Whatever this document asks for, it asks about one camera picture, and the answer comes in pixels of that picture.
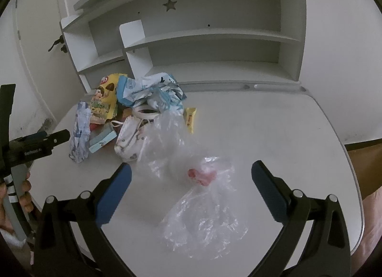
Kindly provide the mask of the person's left hand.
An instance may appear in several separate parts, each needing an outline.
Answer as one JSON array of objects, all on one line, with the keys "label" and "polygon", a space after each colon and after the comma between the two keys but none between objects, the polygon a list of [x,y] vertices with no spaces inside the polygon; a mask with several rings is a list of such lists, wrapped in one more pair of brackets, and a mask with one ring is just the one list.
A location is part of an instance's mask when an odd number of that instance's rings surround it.
[{"label": "person's left hand", "polygon": [[19,202],[20,197],[25,194],[22,183],[27,176],[27,168],[15,167],[11,174],[1,179],[1,182],[6,185],[6,196],[3,202],[5,214],[19,240],[25,239],[32,232],[28,214]]}]

